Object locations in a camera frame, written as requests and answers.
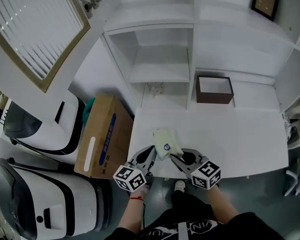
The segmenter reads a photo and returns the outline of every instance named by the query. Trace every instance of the black shirt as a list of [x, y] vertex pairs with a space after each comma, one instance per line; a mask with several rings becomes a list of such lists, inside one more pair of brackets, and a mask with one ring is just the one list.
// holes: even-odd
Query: black shirt
[[169, 223], [166, 219], [165, 222], [161, 225], [153, 223], [138, 235], [125, 228], [117, 228], [106, 240], [283, 240], [252, 212], [240, 214], [228, 224], [221, 224], [213, 219], [196, 219], [179, 223]]

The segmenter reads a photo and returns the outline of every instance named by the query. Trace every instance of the cabinet door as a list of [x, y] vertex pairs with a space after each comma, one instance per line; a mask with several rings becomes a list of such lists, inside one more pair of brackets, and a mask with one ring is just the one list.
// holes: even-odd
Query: cabinet door
[[88, 18], [81, 0], [0, 0], [0, 90], [52, 123], [117, 1], [101, 0]]

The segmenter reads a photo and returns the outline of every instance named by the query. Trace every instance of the white sneaker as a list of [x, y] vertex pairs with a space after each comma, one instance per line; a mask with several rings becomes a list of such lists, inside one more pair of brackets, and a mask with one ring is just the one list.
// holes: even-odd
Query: white sneaker
[[183, 180], [178, 180], [174, 185], [174, 191], [179, 190], [182, 193], [185, 192], [186, 184]]

